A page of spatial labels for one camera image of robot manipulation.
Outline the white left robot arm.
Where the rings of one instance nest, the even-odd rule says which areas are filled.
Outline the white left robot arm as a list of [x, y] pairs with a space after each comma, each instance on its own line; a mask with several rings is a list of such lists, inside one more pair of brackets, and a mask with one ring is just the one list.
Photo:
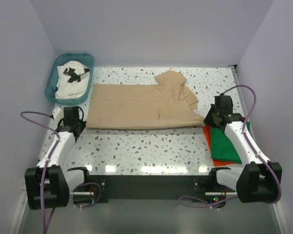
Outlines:
[[50, 122], [56, 124], [56, 129], [24, 116], [31, 113], [32, 111], [22, 112], [21, 117], [51, 131], [54, 138], [46, 155], [35, 167], [25, 171], [29, 208], [41, 210], [65, 207], [75, 187], [80, 191], [87, 191], [91, 187], [91, 179], [86, 176], [86, 169], [82, 168], [81, 173], [73, 176], [67, 176], [63, 171], [69, 151], [86, 127], [84, 111], [79, 106], [73, 106], [56, 107], [50, 115], [42, 113], [43, 116], [51, 118]]

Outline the beige t shirt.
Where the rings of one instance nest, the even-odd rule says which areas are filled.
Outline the beige t shirt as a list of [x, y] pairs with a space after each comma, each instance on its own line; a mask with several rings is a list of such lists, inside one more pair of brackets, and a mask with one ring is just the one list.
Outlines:
[[186, 78], [169, 70], [155, 76], [156, 84], [93, 85], [86, 120], [88, 129], [151, 130], [199, 126], [198, 98]]

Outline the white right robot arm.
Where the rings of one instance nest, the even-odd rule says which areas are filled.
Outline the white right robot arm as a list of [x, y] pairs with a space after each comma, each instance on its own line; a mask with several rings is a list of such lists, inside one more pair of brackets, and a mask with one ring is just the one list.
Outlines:
[[213, 168], [208, 187], [215, 192], [224, 186], [235, 190], [243, 203], [278, 202], [282, 195], [282, 167], [261, 152], [247, 129], [247, 121], [241, 114], [234, 113], [231, 97], [215, 96], [204, 123], [221, 130], [244, 166], [239, 174], [227, 167]]

